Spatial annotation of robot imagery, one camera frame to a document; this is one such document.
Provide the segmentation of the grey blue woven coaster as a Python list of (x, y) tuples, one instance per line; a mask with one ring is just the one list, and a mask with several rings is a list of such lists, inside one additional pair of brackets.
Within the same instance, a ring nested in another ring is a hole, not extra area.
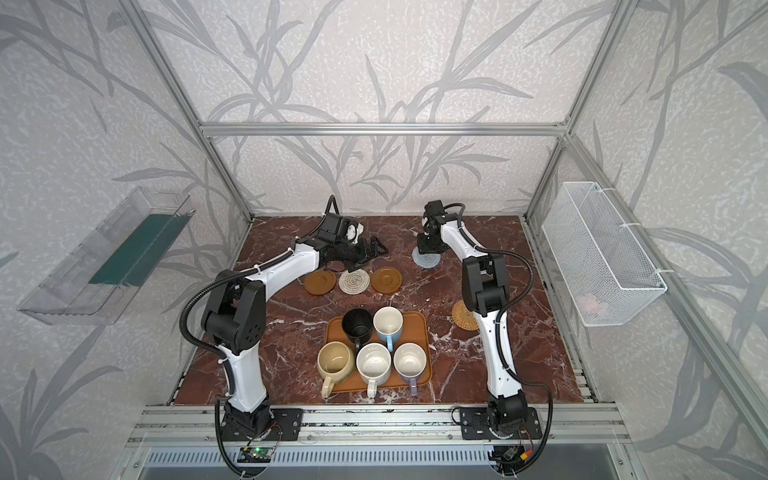
[(441, 255), (436, 253), (421, 253), (417, 247), (412, 250), (414, 263), (422, 269), (436, 268), (441, 262)]

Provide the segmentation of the brown wooden coaster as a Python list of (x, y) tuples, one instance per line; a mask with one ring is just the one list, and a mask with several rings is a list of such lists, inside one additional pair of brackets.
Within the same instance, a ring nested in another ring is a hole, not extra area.
[(378, 293), (392, 295), (397, 293), (403, 284), (402, 273), (390, 266), (378, 268), (371, 275), (371, 286)]
[(337, 283), (334, 272), (317, 270), (308, 274), (304, 281), (306, 291), (314, 296), (323, 296), (331, 292)]

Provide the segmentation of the light blue mug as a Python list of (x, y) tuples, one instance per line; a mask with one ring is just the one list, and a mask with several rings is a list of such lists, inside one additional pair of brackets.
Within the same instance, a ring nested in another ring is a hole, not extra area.
[(403, 314), (394, 307), (382, 307), (374, 314), (373, 325), (378, 338), (387, 347), (389, 352), (393, 353), (395, 344), (402, 334), (404, 326)]

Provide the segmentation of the black mug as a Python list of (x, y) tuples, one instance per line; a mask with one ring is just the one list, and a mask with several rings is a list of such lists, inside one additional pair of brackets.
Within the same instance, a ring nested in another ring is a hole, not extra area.
[(352, 342), (355, 352), (359, 352), (371, 339), (373, 316), (364, 308), (352, 309), (342, 317), (342, 329)]

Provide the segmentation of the tan rattan coaster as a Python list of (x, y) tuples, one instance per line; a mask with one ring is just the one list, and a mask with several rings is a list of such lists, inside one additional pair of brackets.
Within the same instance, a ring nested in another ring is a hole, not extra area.
[(456, 302), (451, 311), (451, 317), (456, 326), (465, 331), (477, 331), (478, 322), (474, 313), (465, 305), (463, 300)]

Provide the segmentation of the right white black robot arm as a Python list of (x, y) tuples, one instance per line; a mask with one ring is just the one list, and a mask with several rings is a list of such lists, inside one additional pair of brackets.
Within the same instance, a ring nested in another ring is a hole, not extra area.
[[(487, 367), (488, 416), (492, 432), (508, 436), (527, 421), (528, 402), (523, 388), (546, 386), (522, 379), (514, 365), (507, 331), (509, 311), (533, 289), (535, 275), (531, 263), (522, 255), (505, 250), (489, 249), (466, 229), (462, 212), (440, 200), (425, 205), (424, 231), (417, 236), (421, 254), (442, 254), (452, 251), (462, 263), (461, 292), (467, 310), (478, 322)], [(506, 259), (513, 258), (528, 271), (524, 290), (513, 295), (509, 286)]]

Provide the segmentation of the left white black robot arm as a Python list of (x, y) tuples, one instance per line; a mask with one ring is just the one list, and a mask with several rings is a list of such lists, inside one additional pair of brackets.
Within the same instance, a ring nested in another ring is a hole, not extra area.
[(258, 354), (268, 300), (329, 263), (340, 262), (353, 272), (389, 253), (377, 237), (365, 238), (363, 231), (360, 222), (340, 214), (331, 196), (319, 223), (284, 253), (247, 270), (221, 271), (184, 305), (178, 318), (181, 336), (214, 354), (224, 368), (228, 422), (261, 431), (270, 415)]

